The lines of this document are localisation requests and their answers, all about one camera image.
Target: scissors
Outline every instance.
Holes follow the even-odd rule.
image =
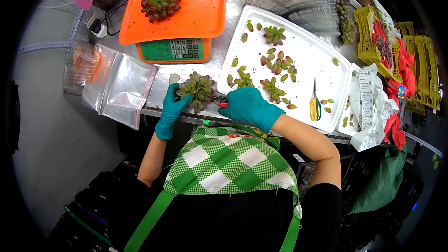
[[[228,108],[227,96],[223,94],[214,94],[211,95],[213,101],[221,108]]]
[[[310,104],[310,117],[311,121],[319,121],[320,115],[321,115],[321,108],[320,108],[320,102],[319,99],[317,99],[316,95],[316,77],[314,77],[314,92],[313,92],[313,99],[311,100]]]

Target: ziplock bag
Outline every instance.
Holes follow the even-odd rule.
[[[139,59],[95,45],[99,53],[98,66],[81,98],[98,115],[107,116],[138,130],[140,113],[145,104],[157,67]]]

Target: orange tray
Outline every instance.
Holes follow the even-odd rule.
[[[227,0],[181,0],[181,8],[173,16],[152,24],[141,12],[141,1],[128,2],[118,39],[122,45],[162,39],[214,38],[224,31]]]

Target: yellow-handled scissors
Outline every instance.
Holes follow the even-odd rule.
[[[316,95],[316,77],[314,77],[314,92],[313,92],[313,99],[311,100],[310,104],[310,117],[311,121],[319,121],[320,120],[320,102],[319,99],[317,99]]]

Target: white foam tray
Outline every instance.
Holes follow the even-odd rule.
[[[352,82],[358,82],[359,83],[359,69],[360,67],[357,66],[356,64],[352,63],[352,68],[351,68],[351,72],[355,71],[356,72],[356,76],[353,76],[352,74],[350,74],[351,76],[351,81],[350,84]],[[358,133],[358,120],[356,119],[356,117],[353,117],[353,120],[350,121],[350,115],[354,114],[352,107],[350,106],[349,108],[344,107],[344,109],[342,110],[342,115],[340,116],[339,119],[339,123],[337,125],[337,130],[343,134],[349,135],[349,136],[354,136],[356,133]],[[348,117],[349,120],[347,121],[347,126],[344,127],[344,118]]]
[[[247,29],[247,20],[251,20],[252,25],[254,25],[253,32]],[[261,31],[256,29],[257,23],[262,24]],[[346,97],[352,74],[350,62],[314,34],[266,10],[251,5],[244,7],[217,82],[218,91],[222,94],[228,94],[234,90],[237,86],[230,88],[227,85],[227,76],[231,74],[234,79],[239,78],[237,70],[240,66],[245,65],[247,69],[244,72],[250,73],[255,87],[261,92],[263,98],[269,101],[268,93],[260,84],[260,80],[270,80],[272,76],[275,76],[271,73],[271,70],[260,63],[261,55],[266,56],[267,50],[273,47],[272,44],[267,45],[266,38],[263,37],[263,28],[269,26],[285,28],[286,40],[283,40],[282,46],[277,45],[275,47],[277,49],[276,54],[283,51],[285,56],[288,55],[293,59],[293,64],[297,69],[297,82],[295,83],[291,81],[289,76],[284,83],[280,81],[280,77],[286,73],[285,70],[282,71],[282,74],[276,76],[276,87],[284,90],[287,93],[284,97],[295,104],[297,108],[289,110],[285,103],[274,105],[285,110],[288,116],[301,122],[326,132],[333,132],[347,101]],[[244,32],[248,34],[245,43],[241,41]],[[236,67],[232,67],[234,58],[239,60]],[[339,61],[339,66],[333,64],[333,58]],[[319,100],[330,98],[334,100],[334,104],[322,105],[321,119],[315,122],[311,121],[310,118],[314,77],[316,77]],[[332,112],[325,112],[325,107],[331,108]]]

